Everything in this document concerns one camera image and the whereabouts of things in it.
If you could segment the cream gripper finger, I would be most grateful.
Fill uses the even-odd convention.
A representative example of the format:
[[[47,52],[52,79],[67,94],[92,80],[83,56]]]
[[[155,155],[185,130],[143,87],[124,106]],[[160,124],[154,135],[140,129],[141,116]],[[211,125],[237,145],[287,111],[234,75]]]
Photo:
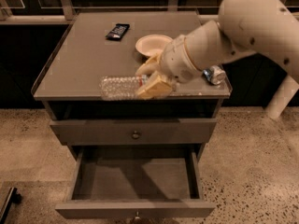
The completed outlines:
[[[135,72],[137,76],[151,75],[160,70],[161,55],[155,54],[149,57]]]
[[[174,90],[173,80],[159,72],[138,76],[137,85],[135,95],[143,100],[163,98]]]

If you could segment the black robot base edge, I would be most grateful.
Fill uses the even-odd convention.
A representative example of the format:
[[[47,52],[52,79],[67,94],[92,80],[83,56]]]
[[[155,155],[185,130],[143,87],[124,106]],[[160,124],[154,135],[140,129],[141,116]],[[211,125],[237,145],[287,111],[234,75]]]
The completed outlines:
[[[20,204],[22,196],[19,194],[18,189],[11,187],[7,190],[4,195],[4,199],[1,201],[0,207],[0,224],[5,224],[9,209],[12,204]]]

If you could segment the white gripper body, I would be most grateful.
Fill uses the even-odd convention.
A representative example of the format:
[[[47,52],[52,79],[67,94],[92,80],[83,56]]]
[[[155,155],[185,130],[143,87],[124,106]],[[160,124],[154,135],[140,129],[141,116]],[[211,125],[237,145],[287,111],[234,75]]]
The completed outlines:
[[[160,56],[160,71],[180,83],[188,83],[202,72],[192,63],[185,44],[186,36],[180,35],[164,48]]]

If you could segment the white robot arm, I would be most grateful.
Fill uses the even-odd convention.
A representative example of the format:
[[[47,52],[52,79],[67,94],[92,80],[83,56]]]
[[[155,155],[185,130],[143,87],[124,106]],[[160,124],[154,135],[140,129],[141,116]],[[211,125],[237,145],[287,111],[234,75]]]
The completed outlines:
[[[147,59],[136,71],[148,75],[136,95],[166,97],[177,83],[188,83],[213,65],[260,53],[299,81],[299,21],[279,0],[222,0],[218,19]]]

